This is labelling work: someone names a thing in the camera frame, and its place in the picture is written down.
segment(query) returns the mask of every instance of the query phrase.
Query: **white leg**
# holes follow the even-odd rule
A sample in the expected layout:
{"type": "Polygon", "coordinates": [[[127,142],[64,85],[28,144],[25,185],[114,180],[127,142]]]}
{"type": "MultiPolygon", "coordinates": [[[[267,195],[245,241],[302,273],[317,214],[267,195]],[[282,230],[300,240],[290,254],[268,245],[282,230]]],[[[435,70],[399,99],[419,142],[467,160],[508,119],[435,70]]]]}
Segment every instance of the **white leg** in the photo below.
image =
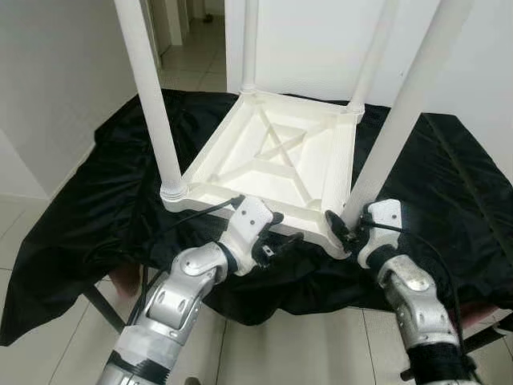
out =
{"type": "Polygon", "coordinates": [[[242,68],[243,92],[255,91],[257,64],[258,0],[246,0],[244,13],[244,58],[242,68]]]}
{"type": "Polygon", "coordinates": [[[161,194],[180,199],[187,186],[181,179],[143,10],[139,0],[115,0],[115,6],[162,179],[161,194]]]}
{"type": "Polygon", "coordinates": [[[370,43],[369,50],[366,53],[360,70],[360,75],[358,76],[358,83],[354,89],[353,98],[351,98],[347,106],[349,111],[356,112],[360,115],[358,117],[358,123],[360,123],[363,113],[365,112],[366,97],[369,94],[374,76],[376,75],[376,70],[379,67],[383,51],[388,42],[388,37],[394,26],[398,5],[398,0],[385,0],[372,42],[370,43]]]}
{"type": "Polygon", "coordinates": [[[357,223],[363,205],[378,196],[422,112],[428,91],[450,54],[473,1],[441,0],[390,114],[351,191],[342,219],[357,223]]]}

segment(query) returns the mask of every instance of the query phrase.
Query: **wire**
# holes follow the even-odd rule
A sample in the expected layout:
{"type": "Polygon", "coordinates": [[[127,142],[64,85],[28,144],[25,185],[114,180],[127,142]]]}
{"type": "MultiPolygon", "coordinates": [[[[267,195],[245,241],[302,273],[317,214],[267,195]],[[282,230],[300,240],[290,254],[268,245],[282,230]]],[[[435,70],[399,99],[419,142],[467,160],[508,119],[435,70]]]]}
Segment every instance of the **wire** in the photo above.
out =
{"type": "MultiPolygon", "coordinates": [[[[362,225],[366,225],[366,226],[370,226],[370,227],[377,227],[379,229],[387,229],[387,230],[397,231],[398,233],[404,233],[404,234],[409,235],[409,236],[415,238],[416,240],[420,241],[424,245],[428,246],[431,249],[431,251],[433,251],[434,255],[436,255],[436,259],[437,259],[438,263],[444,269],[447,279],[449,280],[450,291],[451,291],[451,295],[452,295],[453,301],[454,301],[454,318],[455,318],[454,323],[456,324],[456,333],[458,334],[458,341],[459,341],[459,346],[460,346],[460,349],[462,352],[462,357],[466,357],[467,350],[465,349],[465,340],[463,339],[462,315],[461,315],[461,310],[459,309],[458,290],[456,289],[456,284],[454,282],[454,275],[450,271],[449,266],[444,261],[443,256],[440,254],[440,252],[431,243],[429,243],[429,241],[427,239],[421,237],[420,235],[418,235],[416,233],[412,233],[411,231],[409,231],[407,229],[401,229],[401,228],[395,227],[395,226],[382,225],[380,223],[368,221],[366,219],[362,219],[360,223],[362,225]]],[[[469,372],[474,376],[475,380],[478,383],[483,383],[480,380],[480,378],[478,377],[478,375],[475,373],[475,370],[469,370],[469,372]]]]}
{"type": "MultiPolygon", "coordinates": [[[[162,275],[162,273],[164,271],[165,271],[165,269],[160,269],[158,271],[158,273],[155,274],[155,277],[153,277],[151,279],[151,281],[147,284],[147,287],[152,287],[153,285],[155,285],[155,282],[157,282],[157,280],[160,278],[160,276],[162,275]]],[[[135,320],[137,319],[137,317],[140,314],[140,310],[142,308],[144,308],[145,304],[146,304],[146,300],[144,300],[144,302],[143,302],[143,293],[141,293],[139,298],[137,298],[137,301],[135,302],[135,305],[134,305],[133,309],[131,310],[130,315],[128,316],[128,321],[127,321],[128,326],[134,324],[135,320]]]]}
{"type": "Polygon", "coordinates": [[[186,221],[190,221],[191,219],[194,219],[194,218],[197,218],[197,217],[201,217],[202,215],[213,213],[214,211],[222,209],[223,207],[226,207],[228,205],[233,205],[233,206],[237,207],[242,202],[243,199],[244,199],[244,196],[243,195],[239,195],[238,197],[229,199],[229,200],[227,200],[227,201],[225,201],[223,203],[219,203],[218,205],[209,207],[208,209],[198,211],[196,213],[193,213],[192,215],[189,215],[188,217],[185,217],[185,218],[182,218],[182,219],[176,221],[175,223],[173,223],[171,225],[171,227],[169,227],[169,228],[167,228],[165,230],[159,231],[156,235],[154,235],[150,239],[149,253],[152,251],[153,246],[155,246],[155,243],[159,240],[159,238],[162,237],[163,235],[166,235],[167,233],[169,233],[176,226],[181,225],[181,224],[183,224],[186,221]]]}
{"type": "MultiPolygon", "coordinates": [[[[153,247],[155,246],[155,244],[159,240],[159,238],[162,237],[163,235],[166,235],[167,233],[169,233],[176,226],[181,225],[186,221],[190,221],[193,218],[197,218],[197,217],[201,217],[205,214],[213,213],[214,211],[222,209],[223,207],[226,207],[228,205],[233,205],[234,207],[238,207],[238,205],[240,205],[240,203],[242,202],[243,199],[244,199],[244,196],[239,195],[238,197],[229,199],[223,203],[219,203],[218,205],[209,207],[208,209],[200,210],[196,213],[193,213],[192,215],[189,215],[188,217],[185,217],[185,218],[182,218],[182,219],[176,221],[167,229],[158,232],[156,235],[154,235],[153,237],[150,238],[148,254],[151,254],[153,247]]],[[[163,273],[163,271],[164,271],[163,269],[160,270],[159,273],[156,275],[156,278],[159,277],[163,273]]],[[[141,282],[141,295],[137,299],[137,302],[135,303],[134,308],[132,309],[130,316],[128,317],[128,322],[127,322],[128,325],[132,325],[133,322],[135,322],[135,320],[137,319],[137,317],[139,317],[140,311],[146,305],[146,296],[147,296],[147,292],[148,292],[148,287],[153,286],[153,284],[156,282],[156,278],[153,278],[151,280],[151,282],[147,283],[147,266],[144,265],[143,266],[143,279],[141,282]]]]}

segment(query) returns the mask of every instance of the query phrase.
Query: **black fabric cover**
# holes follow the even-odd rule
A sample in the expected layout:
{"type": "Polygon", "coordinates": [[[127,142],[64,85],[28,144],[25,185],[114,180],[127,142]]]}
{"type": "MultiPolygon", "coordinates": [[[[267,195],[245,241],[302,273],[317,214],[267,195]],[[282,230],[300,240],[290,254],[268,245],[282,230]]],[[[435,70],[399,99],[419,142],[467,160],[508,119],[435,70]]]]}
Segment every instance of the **black fabric cover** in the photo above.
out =
{"type": "MultiPolygon", "coordinates": [[[[214,132],[236,96],[164,91],[180,167],[184,171],[214,132]]],[[[367,106],[357,128],[353,182],[389,111],[367,106]]],[[[191,212],[169,213],[139,100],[134,98],[95,133],[87,161],[27,235],[10,278],[0,329],[8,345],[69,309],[85,286],[123,261],[166,266],[182,249],[215,240],[225,221],[201,217],[173,229],[149,253],[152,234],[191,212]]],[[[440,250],[457,278],[462,302],[513,308],[513,190],[472,135],[452,115],[422,115],[380,198],[405,201],[408,226],[440,250]]],[[[271,246],[283,238],[272,235],[271,246]]],[[[451,307],[443,271],[424,245],[411,255],[438,283],[451,307]]],[[[345,306],[386,309],[382,292],[354,261],[335,261],[302,243],[265,270],[229,277],[206,303],[246,325],[277,308],[292,314],[345,306]]]]}

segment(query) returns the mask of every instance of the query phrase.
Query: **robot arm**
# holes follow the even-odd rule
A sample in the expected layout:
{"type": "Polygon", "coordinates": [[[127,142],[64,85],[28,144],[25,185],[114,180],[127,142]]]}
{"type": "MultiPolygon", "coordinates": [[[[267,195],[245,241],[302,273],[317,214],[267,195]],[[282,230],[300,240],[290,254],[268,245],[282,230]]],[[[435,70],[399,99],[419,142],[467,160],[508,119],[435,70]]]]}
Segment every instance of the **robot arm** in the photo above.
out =
{"type": "MultiPolygon", "coordinates": [[[[333,221],[339,220],[342,243],[354,245],[354,235],[349,234],[340,218],[331,213],[327,217],[332,228],[333,221]]],[[[375,224],[401,228],[401,203],[396,200],[373,203],[363,217],[375,224]]],[[[394,309],[416,383],[477,385],[470,381],[458,335],[437,298],[433,278],[410,257],[398,252],[399,235],[391,229],[371,227],[360,235],[365,244],[353,247],[352,251],[357,254],[358,264],[377,277],[394,309]]]]}
{"type": "Polygon", "coordinates": [[[283,216],[254,197],[236,209],[218,242],[187,249],[173,261],[133,326],[127,326],[98,385],[164,385],[212,287],[256,265],[259,236],[283,216]]]}

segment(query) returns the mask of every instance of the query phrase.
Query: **white plastic part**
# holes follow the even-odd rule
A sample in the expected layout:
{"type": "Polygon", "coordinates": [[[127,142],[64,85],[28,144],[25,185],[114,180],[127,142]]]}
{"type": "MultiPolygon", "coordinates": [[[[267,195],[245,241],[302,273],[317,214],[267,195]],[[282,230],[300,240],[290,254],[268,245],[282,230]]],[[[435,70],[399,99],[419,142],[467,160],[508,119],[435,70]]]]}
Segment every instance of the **white plastic part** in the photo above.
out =
{"type": "Polygon", "coordinates": [[[472,0],[441,0],[394,106],[351,192],[342,219],[350,228],[376,199],[424,107],[428,91],[449,57],[472,0]]]}
{"type": "MultiPolygon", "coordinates": [[[[187,196],[166,209],[205,209],[242,193],[285,219],[273,226],[342,258],[324,212],[349,198],[356,115],[340,106],[263,91],[243,94],[184,174],[187,196]]],[[[216,215],[228,217],[227,209],[216,215]]]]}
{"type": "Polygon", "coordinates": [[[115,7],[162,179],[160,194],[168,201],[180,199],[187,186],[181,180],[143,10],[139,0],[115,0],[115,7]]]}
{"type": "Polygon", "coordinates": [[[243,92],[253,92],[257,65],[258,0],[246,0],[244,11],[244,53],[242,61],[243,92]]]}
{"type": "Polygon", "coordinates": [[[219,242],[225,245],[237,262],[236,275],[243,276],[256,265],[252,248],[258,234],[273,221],[273,212],[255,197],[246,197],[234,212],[219,242]]]}
{"type": "Polygon", "coordinates": [[[354,89],[353,97],[347,105],[348,111],[358,114],[358,123],[365,113],[365,100],[372,86],[374,76],[381,62],[383,51],[388,43],[390,32],[394,27],[394,20],[397,14],[399,0],[385,0],[378,24],[374,30],[372,42],[367,50],[358,82],[354,89]]]}
{"type": "MultiPolygon", "coordinates": [[[[401,202],[395,199],[379,201],[369,205],[368,211],[375,223],[402,229],[401,202]]],[[[369,255],[383,245],[392,245],[396,249],[399,235],[401,235],[399,232],[393,230],[370,228],[369,240],[358,254],[358,264],[364,269],[369,269],[367,265],[369,255]]]]}
{"type": "Polygon", "coordinates": [[[136,367],[145,359],[171,370],[180,353],[181,345],[171,338],[141,325],[123,328],[114,351],[118,352],[123,361],[136,367]]]}

